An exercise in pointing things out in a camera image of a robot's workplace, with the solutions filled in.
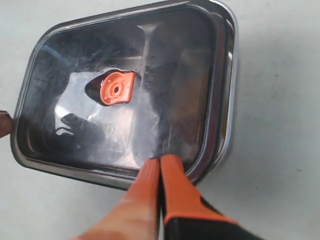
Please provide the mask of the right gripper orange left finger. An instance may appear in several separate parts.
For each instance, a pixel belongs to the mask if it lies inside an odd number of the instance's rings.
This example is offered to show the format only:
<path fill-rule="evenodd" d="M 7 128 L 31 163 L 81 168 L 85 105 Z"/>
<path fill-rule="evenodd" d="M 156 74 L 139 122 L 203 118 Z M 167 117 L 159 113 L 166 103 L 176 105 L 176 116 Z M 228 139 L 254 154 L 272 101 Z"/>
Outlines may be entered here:
<path fill-rule="evenodd" d="M 147 159 L 118 205 L 77 240 L 157 240 L 160 161 Z"/>

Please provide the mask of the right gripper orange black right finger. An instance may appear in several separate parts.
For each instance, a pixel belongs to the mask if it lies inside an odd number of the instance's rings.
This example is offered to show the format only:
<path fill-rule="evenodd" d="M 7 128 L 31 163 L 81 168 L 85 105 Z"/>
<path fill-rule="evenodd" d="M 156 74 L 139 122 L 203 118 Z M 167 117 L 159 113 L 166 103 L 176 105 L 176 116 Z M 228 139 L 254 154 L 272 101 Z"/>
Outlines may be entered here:
<path fill-rule="evenodd" d="M 174 154 L 160 159 L 166 240 L 257 240 L 259 237 L 210 205 Z"/>

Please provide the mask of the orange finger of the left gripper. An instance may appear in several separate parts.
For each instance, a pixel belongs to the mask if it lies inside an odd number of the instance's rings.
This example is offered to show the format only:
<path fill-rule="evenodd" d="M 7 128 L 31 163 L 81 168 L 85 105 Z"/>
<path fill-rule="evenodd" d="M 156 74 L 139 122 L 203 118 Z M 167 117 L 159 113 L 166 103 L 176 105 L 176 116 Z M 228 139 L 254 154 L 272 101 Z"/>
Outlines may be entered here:
<path fill-rule="evenodd" d="M 13 119 L 5 110 L 0 111 L 0 138 L 9 135 L 13 129 Z"/>

